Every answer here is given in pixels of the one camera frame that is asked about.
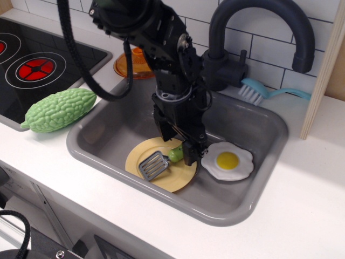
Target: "spatula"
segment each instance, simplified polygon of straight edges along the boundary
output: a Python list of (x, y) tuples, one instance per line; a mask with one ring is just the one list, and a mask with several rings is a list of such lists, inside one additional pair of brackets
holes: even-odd
[(168, 155), (156, 151), (139, 164), (139, 171), (145, 180), (150, 181), (169, 167), (169, 162), (179, 162), (183, 158), (182, 144), (170, 150)]

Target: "egg yolk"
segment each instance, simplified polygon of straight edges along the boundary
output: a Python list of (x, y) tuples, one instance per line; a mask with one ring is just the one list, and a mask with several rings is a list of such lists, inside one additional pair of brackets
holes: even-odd
[(217, 157), (217, 165), (224, 170), (231, 170), (237, 167), (238, 157), (231, 152), (223, 152)]

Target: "dish brush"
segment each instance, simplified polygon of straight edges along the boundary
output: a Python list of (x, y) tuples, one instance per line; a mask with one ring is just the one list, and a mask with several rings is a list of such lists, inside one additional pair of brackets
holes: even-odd
[(258, 105), (262, 99), (269, 99), (281, 93), (292, 93), (306, 100), (311, 99), (311, 95), (309, 93), (293, 88), (282, 88), (269, 92), (262, 83), (251, 78), (245, 78), (241, 81), (241, 83), (243, 86), (238, 93), (244, 97), (248, 103), (254, 105)]

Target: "green handle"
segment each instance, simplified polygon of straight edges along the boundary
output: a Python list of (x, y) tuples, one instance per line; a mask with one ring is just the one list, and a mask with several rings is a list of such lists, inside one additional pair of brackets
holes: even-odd
[(177, 163), (181, 159), (183, 159), (182, 144), (170, 150), (168, 153), (168, 157), (170, 158), (170, 161), (173, 163)]

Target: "white countertop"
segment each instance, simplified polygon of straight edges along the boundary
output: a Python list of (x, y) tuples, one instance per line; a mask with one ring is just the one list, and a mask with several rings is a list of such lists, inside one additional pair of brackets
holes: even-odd
[[(45, 18), (14, 9), (4, 16), (61, 34)], [(74, 36), (113, 53), (94, 76), (110, 90), (122, 79), (112, 68), (121, 42), (82, 29)], [(37, 134), (0, 125), (0, 160), (175, 258), (345, 258), (345, 103), (324, 97), (301, 140), (307, 105), (288, 94), (263, 103), (286, 121), (289, 140), (252, 215), (230, 227), (204, 224), (72, 158), (71, 126)]]

